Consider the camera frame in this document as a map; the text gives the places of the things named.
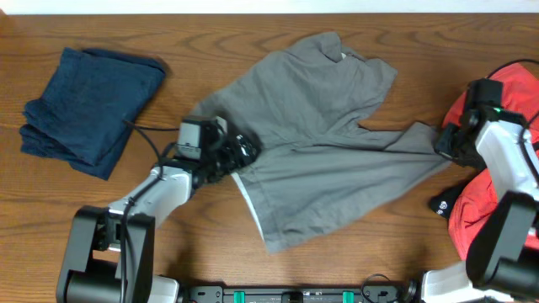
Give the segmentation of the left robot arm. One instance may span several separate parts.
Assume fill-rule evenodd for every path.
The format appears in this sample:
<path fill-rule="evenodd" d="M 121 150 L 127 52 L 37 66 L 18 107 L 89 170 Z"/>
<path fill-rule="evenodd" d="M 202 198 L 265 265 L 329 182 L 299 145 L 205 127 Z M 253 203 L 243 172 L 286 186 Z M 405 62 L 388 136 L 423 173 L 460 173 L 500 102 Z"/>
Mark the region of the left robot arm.
<path fill-rule="evenodd" d="M 221 117 L 187 116 L 148 177 L 106 207 L 72 220 L 56 287 L 59 302 L 180 302 L 180 283 L 153 273 L 155 231 L 200 187 L 252 164 L 259 145 Z"/>

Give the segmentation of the grey shorts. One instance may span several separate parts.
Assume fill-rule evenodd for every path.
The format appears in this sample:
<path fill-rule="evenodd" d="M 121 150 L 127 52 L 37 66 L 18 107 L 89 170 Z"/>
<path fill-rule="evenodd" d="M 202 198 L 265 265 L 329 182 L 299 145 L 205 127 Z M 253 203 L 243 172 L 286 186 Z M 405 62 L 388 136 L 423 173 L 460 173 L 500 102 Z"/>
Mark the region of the grey shorts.
<path fill-rule="evenodd" d="M 337 231 L 447 168 L 429 125 L 360 127 L 397 74 L 326 32 L 270 53 L 195 106 L 260 145 L 233 177 L 268 252 Z"/>

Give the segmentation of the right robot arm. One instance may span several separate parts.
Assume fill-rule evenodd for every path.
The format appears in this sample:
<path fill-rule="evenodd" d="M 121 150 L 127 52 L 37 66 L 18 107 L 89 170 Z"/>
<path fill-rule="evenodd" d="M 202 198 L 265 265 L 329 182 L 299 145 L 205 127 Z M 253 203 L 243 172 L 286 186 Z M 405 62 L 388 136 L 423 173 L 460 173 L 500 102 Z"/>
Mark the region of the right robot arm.
<path fill-rule="evenodd" d="M 502 91 L 491 79 L 470 82 L 460 123 L 435 143 L 456 164 L 485 166 L 498 202 L 465 261 L 424 274 L 423 302 L 538 299 L 538 253 L 525 246 L 538 223 L 538 158 L 526 118 L 503 109 Z"/>

